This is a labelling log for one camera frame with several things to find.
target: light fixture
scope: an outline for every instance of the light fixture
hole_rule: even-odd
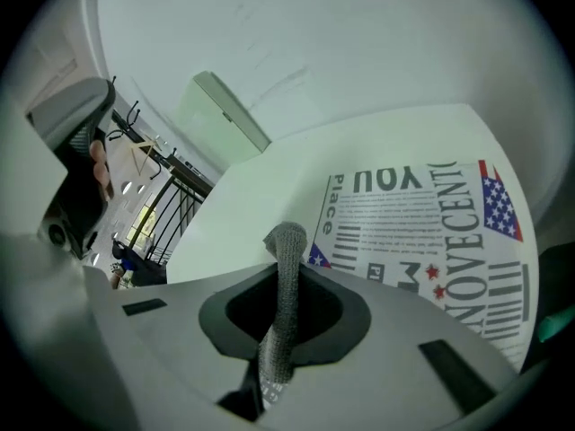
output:
[[[124,182],[122,184],[122,195],[126,195],[126,193],[128,193],[128,190],[131,186],[132,186],[132,182]]]

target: red star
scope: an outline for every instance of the red star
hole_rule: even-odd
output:
[[[429,281],[431,279],[435,279],[436,277],[439,277],[439,268],[435,268],[435,265],[433,265],[432,263],[429,264],[429,266],[426,268],[425,271],[428,274]]]
[[[445,297],[445,293],[446,289],[440,285],[437,285],[436,288],[433,289],[433,294],[435,294],[436,300],[441,300],[443,297]]]

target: american flag print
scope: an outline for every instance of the american flag print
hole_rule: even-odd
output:
[[[495,167],[488,170],[484,160],[479,161],[479,170],[483,188],[483,225],[493,232],[523,242],[517,213],[497,170]]]

